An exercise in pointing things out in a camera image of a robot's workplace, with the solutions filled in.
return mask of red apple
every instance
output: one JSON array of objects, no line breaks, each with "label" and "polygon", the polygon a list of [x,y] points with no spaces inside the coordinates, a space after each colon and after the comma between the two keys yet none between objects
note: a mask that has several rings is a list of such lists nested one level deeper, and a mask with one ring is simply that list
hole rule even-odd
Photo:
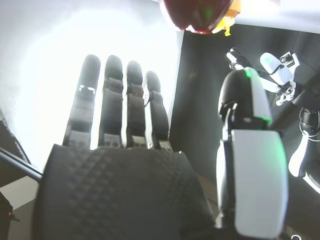
[{"label": "red apple", "polygon": [[209,34],[227,13],[233,0],[160,0],[172,22],[181,30],[192,26],[196,33]]}]

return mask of yellow object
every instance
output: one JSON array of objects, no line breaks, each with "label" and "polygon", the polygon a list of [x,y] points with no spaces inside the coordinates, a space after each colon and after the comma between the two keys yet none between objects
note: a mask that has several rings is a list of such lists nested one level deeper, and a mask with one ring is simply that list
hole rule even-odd
[{"label": "yellow object", "polygon": [[235,24],[235,17],[241,12],[241,0],[234,0],[229,10],[222,18],[218,26],[212,31],[213,34],[225,30],[224,35],[231,36],[230,27]]}]

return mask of metal pole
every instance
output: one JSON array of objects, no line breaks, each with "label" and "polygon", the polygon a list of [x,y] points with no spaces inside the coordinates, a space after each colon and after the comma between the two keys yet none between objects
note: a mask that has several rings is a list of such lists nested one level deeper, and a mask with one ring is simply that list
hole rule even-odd
[{"label": "metal pole", "polygon": [[0,147],[0,159],[4,160],[11,166],[21,170],[28,177],[36,180],[38,183],[41,181],[43,173],[36,168],[34,168],[31,164],[23,161],[21,158],[11,154],[10,152],[4,150]]}]

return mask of red object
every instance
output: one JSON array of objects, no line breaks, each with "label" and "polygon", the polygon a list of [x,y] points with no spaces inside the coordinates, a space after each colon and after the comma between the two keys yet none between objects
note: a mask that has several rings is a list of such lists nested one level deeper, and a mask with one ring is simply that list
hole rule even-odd
[{"label": "red object", "polygon": [[172,22],[181,30],[210,34],[234,0],[160,0]]}]

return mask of white backdrop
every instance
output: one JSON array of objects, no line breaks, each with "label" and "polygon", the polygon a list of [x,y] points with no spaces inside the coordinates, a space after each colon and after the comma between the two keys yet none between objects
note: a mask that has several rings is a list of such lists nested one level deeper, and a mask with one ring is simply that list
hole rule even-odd
[{"label": "white backdrop", "polygon": [[124,67],[135,60],[144,73],[155,71],[171,118],[183,32],[165,22],[156,2],[4,0],[0,30],[0,108],[39,169],[52,145],[63,140],[88,54],[101,60],[99,88],[111,54],[119,56]]}]

